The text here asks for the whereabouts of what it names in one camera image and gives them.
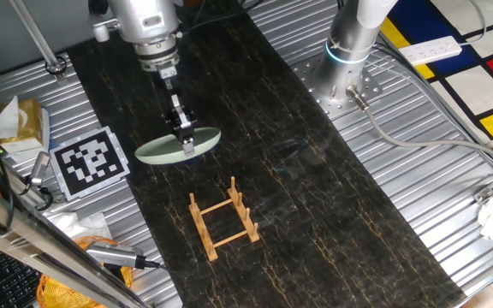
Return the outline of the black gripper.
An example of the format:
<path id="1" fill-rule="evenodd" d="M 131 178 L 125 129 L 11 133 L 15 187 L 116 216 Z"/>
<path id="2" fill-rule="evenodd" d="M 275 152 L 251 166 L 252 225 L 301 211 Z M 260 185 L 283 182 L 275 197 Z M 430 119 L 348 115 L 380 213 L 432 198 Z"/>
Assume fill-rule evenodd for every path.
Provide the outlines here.
<path id="1" fill-rule="evenodd" d="M 187 157 L 194 154 L 194 123 L 191 109 L 183 101 L 181 79 L 176 65 L 159 70 L 163 91 L 163 110 L 173 130 L 180 133 L 182 150 Z"/>

